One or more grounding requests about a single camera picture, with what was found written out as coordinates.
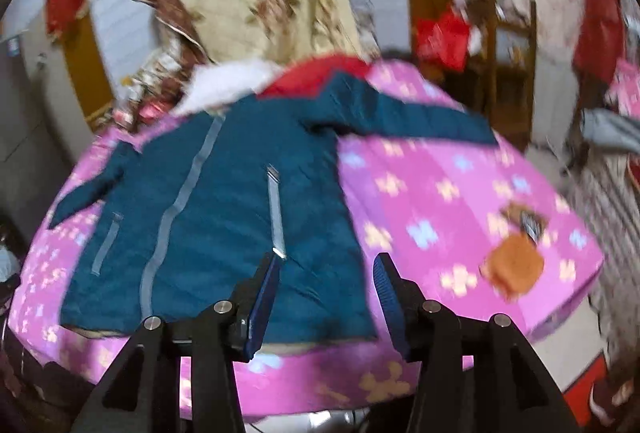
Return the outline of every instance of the metal screw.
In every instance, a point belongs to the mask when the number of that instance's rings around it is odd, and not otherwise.
[[[231,301],[222,300],[218,301],[215,305],[213,305],[213,310],[215,310],[218,314],[226,314],[234,307],[234,304]]]
[[[508,327],[511,324],[511,318],[506,314],[496,314],[494,321],[499,327]]]
[[[150,318],[145,319],[145,328],[147,330],[155,330],[160,326],[162,320],[157,316],[151,316]]]
[[[433,299],[427,299],[427,301],[422,304],[422,310],[429,314],[435,314],[436,312],[439,312],[441,308],[442,305]]]

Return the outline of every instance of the pink tablecloth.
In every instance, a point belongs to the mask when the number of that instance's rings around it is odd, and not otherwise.
[[[369,81],[407,101],[455,105],[405,63],[378,64]],[[61,194],[97,174],[117,139],[142,144],[177,124],[167,118],[136,137],[108,130],[82,157]],[[406,365],[392,348],[372,284],[372,261],[380,251],[391,253],[401,275],[415,280],[428,298],[483,320],[504,312],[524,333],[537,336],[545,333],[547,329],[540,327],[554,321],[558,312],[575,307],[602,264],[594,239],[566,201],[503,141],[495,149],[349,137],[338,151],[340,179],[364,252],[369,307],[380,339],[290,357],[258,352],[248,365],[236,365],[246,415],[355,408],[414,389],[419,366]],[[480,262],[510,230],[498,210],[511,199],[526,202],[549,218],[540,245],[544,272],[533,290],[515,304],[504,302],[478,275]],[[125,339],[84,339],[58,326],[58,312],[100,209],[95,204],[54,231],[44,226],[38,231],[9,320],[40,362],[55,361],[94,383]],[[183,359],[184,417],[191,415],[190,369],[190,360]]]

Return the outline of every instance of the red plastic bag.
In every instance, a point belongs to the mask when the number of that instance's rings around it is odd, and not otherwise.
[[[416,23],[417,54],[421,60],[463,72],[471,27],[451,10],[437,21]]]

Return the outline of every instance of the teal jacket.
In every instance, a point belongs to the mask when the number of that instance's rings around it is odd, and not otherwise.
[[[63,326],[129,334],[149,315],[193,317],[272,248],[266,169],[280,174],[287,259],[267,343],[374,337],[362,251],[337,173],[339,135],[496,145],[479,115],[405,104],[337,74],[318,98],[236,102],[147,143],[121,142],[58,204],[50,228],[103,198],[62,305]]]

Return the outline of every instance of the jacket pocket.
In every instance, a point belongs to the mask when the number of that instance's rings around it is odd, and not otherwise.
[[[111,226],[109,227],[109,232],[107,236],[104,238],[100,249],[98,249],[97,254],[94,258],[94,263],[91,265],[91,274],[94,276],[100,275],[100,269],[102,268],[102,262],[104,258],[109,253],[111,245],[116,241],[118,236],[118,231],[120,230],[120,222],[122,221],[122,215],[119,212],[113,213],[113,220],[111,220]]]

